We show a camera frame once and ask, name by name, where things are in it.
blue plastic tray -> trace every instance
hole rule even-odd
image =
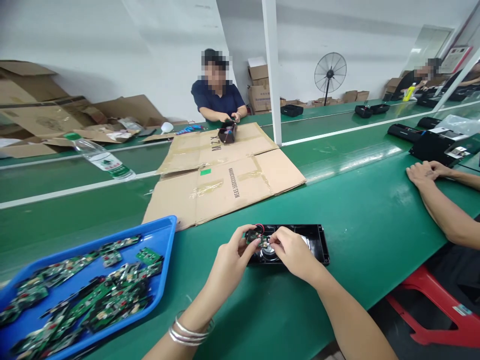
[[[153,276],[150,279],[150,290],[148,294],[153,296],[152,303],[144,310],[130,315],[124,320],[119,321],[95,334],[84,334],[77,343],[74,343],[72,346],[69,346],[64,350],[49,356],[47,359],[60,360],[74,355],[81,350],[88,348],[99,340],[109,336],[110,334],[113,334],[118,330],[145,317],[158,305],[164,293],[176,224],[176,216],[167,216],[107,237],[103,237],[84,245],[44,257],[25,267],[0,293],[0,309],[4,309],[6,306],[8,306],[10,301],[16,296],[17,289],[15,288],[15,285],[29,278],[36,270],[42,269],[51,264],[59,263],[75,256],[87,254],[93,250],[98,250],[102,245],[107,243],[122,240],[138,234],[142,235],[140,242],[120,250],[123,260],[118,264],[105,268],[103,266],[102,257],[100,256],[62,285],[50,288],[49,295],[40,304],[31,309],[25,310],[15,322],[0,328],[0,359],[16,358],[16,356],[10,353],[10,348],[19,340],[23,339],[26,335],[32,331],[42,328],[47,323],[48,316],[42,319],[39,318],[39,316],[42,315],[46,310],[54,307],[61,300],[68,298],[72,293],[75,293],[81,287],[88,285],[89,281],[94,277],[99,275],[108,275],[114,270],[120,268],[125,263],[135,263],[140,261],[136,255],[140,249],[147,247],[165,257],[161,274]],[[146,265],[143,264],[140,266],[140,268],[142,269],[145,266]]]

bangle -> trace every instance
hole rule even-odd
[[[208,328],[206,332],[193,332],[188,329],[186,329],[182,324],[179,322],[179,315],[183,314],[185,310],[180,311],[176,316],[175,316],[175,321],[170,327],[168,328],[168,334],[170,335],[171,339],[178,343],[182,344],[185,346],[198,346],[202,344],[207,337],[210,335],[210,333],[213,331],[215,327],[215,322],[213,319],[210,320],[208,324]],[[174,325],[176,325],[183,333],[185,334],[180,334],[174,330]]]

standing fan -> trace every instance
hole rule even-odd
[[[347,62],[338,52],[330,52],[320,59],[315,68],[315,85],[325,94],[324,106],[327,106],[329,91],[337,90],[347,76]]]

dark blue shirt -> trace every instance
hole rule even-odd
[[[236,113],[239,107],[245,105],[237,87],[228,81],[221,97],[209,88],[207,80],[204,79],[197,80],[193,83],[191,86],[191,94],[193,95],[198,111],[200,111],[200,108],[207,108],[219,113],[231,115],[232,113]]]

hand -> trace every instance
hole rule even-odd
[[[227,122],[227,121],[232,121],[230,116],[227,113],[224,112],[217,112],[218,115],[218,120],[221,121],[222,123]]]
[[[238,112],[232,112],[231,117],[235,120],[236,123],[240,122],[240,114]]]
[[[281,226],[270,237],[270,246],[293,275],[313,286],[318,276],[316,269],[323,265],[299,234]]]
[[[406,168],[406,174],[415,186],[433,184],[435,179],[439,176],[432,170],[428,161],[416,164]]]
[[[430,161],[431,169],[441,178],[449,178],[454,174],[454,170],[446,167],[438,161]]]
[[[243,225],[236,229],[228,243],[218,248],[215,262],[204,289],[219,306],[234,292],[244,275],[245,268],[257,250],[260,239],[247,245],[243,234],[255,229],[255,225]]]

